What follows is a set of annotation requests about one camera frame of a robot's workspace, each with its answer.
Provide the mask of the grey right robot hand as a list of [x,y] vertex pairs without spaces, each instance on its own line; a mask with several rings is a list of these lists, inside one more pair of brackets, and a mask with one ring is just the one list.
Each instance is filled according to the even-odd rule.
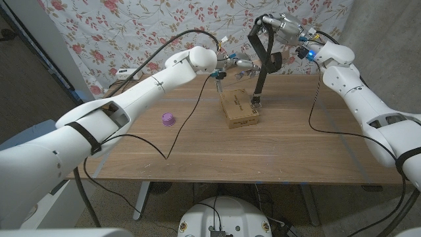
[[305,28],[298,18],[290,14],[283,13],[278,18],[268,15],[262,21],[271,25],[274,39],[284,45],[296,46],[316,36],[314,28]]

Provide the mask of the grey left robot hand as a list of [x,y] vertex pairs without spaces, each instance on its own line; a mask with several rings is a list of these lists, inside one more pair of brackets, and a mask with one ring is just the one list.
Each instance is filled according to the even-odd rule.
[[226,60],[226,70],[229,75],[234,75],[236,80],[245,76],[252,78],[260,69],[260,65],[254,63],[245,53],[233,53]]

